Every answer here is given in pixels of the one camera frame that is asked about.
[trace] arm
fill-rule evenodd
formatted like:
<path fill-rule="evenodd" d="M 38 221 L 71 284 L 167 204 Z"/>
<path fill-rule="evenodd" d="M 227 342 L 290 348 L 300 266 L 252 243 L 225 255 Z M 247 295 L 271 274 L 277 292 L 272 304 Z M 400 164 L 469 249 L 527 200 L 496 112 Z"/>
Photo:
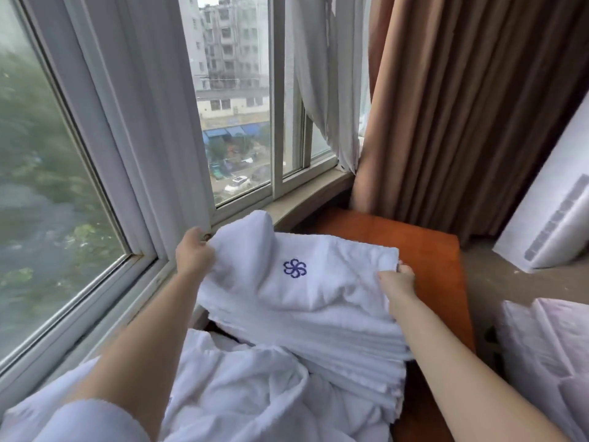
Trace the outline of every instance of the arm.
<path fill-rule="evenodd" d="M 415 275 L 380 272 L 380 283 L 457 442 L 567 441 L 539 410 L 476 357 L 414 293 Z"/>
<path fill-rule="evenodd" d="M 187 231 L 176 250 L 178 274 L 115 339 L 68 402 L 99 399 L 126 410 L 157 440 L 200 282 L 214 250 Z"/>

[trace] white car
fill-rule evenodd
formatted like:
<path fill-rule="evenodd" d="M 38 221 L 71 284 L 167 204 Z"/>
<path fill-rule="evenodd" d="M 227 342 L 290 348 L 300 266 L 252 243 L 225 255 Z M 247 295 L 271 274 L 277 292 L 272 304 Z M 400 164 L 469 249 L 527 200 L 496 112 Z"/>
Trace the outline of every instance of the white car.
<path fill-rule="evenodd" d="M 225 192 L 235 194 L 236 192 L 245 191 L 252 187 L 252 181 L 246 176 L 233 178 L 231 182 L 225 186 Z"/>

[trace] air conditioner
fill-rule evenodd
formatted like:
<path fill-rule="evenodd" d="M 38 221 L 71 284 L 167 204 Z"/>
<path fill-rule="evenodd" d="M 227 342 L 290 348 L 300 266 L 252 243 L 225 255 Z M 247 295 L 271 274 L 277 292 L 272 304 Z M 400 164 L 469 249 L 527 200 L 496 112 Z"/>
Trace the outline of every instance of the air conditioner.
<path fill-rule="evenodd" d="M 589 95 L 493 251 L 526 273 L 566 264 L 589 241 Z"/>

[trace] blue awning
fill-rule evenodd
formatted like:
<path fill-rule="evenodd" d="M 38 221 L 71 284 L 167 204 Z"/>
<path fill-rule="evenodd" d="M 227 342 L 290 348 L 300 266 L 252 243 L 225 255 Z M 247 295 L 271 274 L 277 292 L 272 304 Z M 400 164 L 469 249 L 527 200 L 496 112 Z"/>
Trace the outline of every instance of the blue awning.
<path fill-rule="evenodd" d="M 212 130 L 205 130 L 204 132 L 209 138 L 219 137 L 227 134 L 227 130 L 224 128 L 214 128 Z"/>
<path fill-rule="evenodd" d="M 227 127 L 226 130 L 229 132 L 229 134 L 232 137 L 239 137 L 239 136 L 247 135 L 247 133 L 245 133 L 240 126 Z"/>
<path fill-rule="evenodd" d="M 255 137 L 260 134 L 260 124 L 247 124 L 245 126 L 241 126 L 241 128 L 246 133 L 246 135 L 249 136 Z"/>

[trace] brown curtain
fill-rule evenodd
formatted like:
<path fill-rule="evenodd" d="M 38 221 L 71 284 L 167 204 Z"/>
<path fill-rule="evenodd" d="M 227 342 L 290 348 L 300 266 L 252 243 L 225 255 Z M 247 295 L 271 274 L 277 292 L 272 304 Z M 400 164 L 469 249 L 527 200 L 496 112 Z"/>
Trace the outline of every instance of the brown curtain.
<path fill-rule="evenodd" d="M 496 235 L 587 89 L 589 0 L 372 0 L 350 206 Z"/>

